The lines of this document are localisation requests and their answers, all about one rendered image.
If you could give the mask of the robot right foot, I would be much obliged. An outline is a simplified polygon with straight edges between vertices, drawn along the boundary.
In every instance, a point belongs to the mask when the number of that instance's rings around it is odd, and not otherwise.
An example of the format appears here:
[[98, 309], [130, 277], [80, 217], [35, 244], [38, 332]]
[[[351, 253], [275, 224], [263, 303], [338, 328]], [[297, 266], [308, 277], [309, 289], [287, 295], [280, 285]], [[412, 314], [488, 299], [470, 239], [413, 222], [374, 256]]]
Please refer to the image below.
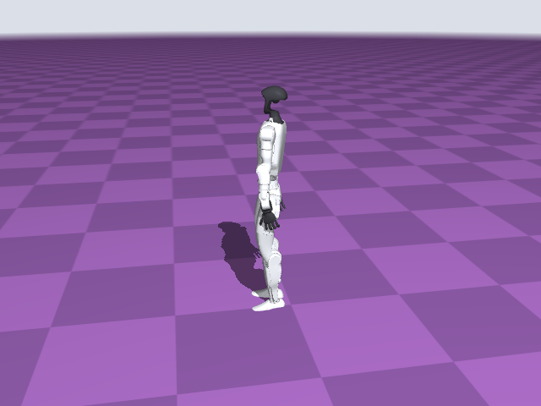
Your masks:
[[[268, 293], [268, 288], [264, 288], [264, 289], [261, 289], [261, 290], [254, 290], [251, 294], [253, 296], [263, 297], [263, 298], [269, 298], [270, 297], [270, 295]], [[271, 295], [271, 297], [272, 297], [272, 295]], [[278, 298], [283, 298], [283, 297], [284, 297], [283, 292], [280, 289], [278, 289]]]

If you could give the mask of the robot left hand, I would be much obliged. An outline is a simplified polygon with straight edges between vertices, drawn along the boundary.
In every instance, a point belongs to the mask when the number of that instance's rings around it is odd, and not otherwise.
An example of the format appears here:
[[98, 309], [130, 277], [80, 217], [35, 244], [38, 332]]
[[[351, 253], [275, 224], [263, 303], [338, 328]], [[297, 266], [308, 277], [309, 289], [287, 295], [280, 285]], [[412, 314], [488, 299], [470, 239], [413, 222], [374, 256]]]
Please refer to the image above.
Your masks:
[[[261, 202], [260, 202], [260, 207], [261, 207]], [[276, 221], [276, 216], [272, 212], [273, 209], [272, 209], [271, 201], [270, 201], [270, 209], [263, 210], [262, 207], [261, 207], [261, 210], [264, 213], [261, 215], [262, 218], [260, 219], [260, 226], [262, 225], [262, 222], [264, 221], [265, 230], [268, 230], [267, 224], [268, 224], [270, 230], [272, 230], [272, 228], [276, 229], [276, 227], [278, 227], [278, 228], [280, 227], [280, 225], [278, 225], [278, 223]], [[274, 222], [276, 224], [276, 227], [275, 227]], [[271, 225], [272, 225], [272, 227], [271, 227]]]

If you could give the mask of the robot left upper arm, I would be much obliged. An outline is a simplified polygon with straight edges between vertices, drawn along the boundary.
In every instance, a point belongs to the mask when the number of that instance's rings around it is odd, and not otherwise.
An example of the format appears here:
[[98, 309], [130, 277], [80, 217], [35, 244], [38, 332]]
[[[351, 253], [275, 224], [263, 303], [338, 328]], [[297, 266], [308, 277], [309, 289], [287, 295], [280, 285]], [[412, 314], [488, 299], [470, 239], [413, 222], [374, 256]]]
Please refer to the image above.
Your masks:
[[275, 127], [265, 126], [260, 130], [260, 157], [262, 159], [262, 163], [256, 167], [256, 173], [259, 166], [266, 166], [269, 173], [271, 172], [272, 152], [275, 139]]

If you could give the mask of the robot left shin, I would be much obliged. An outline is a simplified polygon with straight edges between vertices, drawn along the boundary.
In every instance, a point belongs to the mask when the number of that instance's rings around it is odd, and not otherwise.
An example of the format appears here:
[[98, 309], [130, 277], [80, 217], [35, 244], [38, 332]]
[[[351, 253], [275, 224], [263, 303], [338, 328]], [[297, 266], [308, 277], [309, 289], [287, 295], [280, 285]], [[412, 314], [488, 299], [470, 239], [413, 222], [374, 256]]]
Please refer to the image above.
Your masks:
[[[265, 283], [270, 295], [270, 301], [272, 304], [278, 302], [278, 286], [281, 282], [281, 257], [278, 254], [270, 255], [268, 263], [263, 259], [263, 268], [265, 274]], [[272, 297], [271, 297], [272, 295]], [[272, 301], [274, 299], [274, 302]], [[275, 302], [276, 301], [276, 302]]]

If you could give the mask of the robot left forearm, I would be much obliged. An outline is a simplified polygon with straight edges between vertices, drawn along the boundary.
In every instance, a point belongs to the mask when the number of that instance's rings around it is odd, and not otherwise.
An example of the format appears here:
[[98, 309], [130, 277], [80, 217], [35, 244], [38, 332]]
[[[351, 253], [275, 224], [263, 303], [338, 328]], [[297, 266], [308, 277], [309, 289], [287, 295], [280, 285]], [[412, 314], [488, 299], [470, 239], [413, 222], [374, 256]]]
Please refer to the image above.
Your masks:
[[258, 184], [259, 184], [259, 199], [263, 210], [270, 209], [270, 183], [271, 178], [268, 168], [266, 166], [259, 166], [257, 168]]

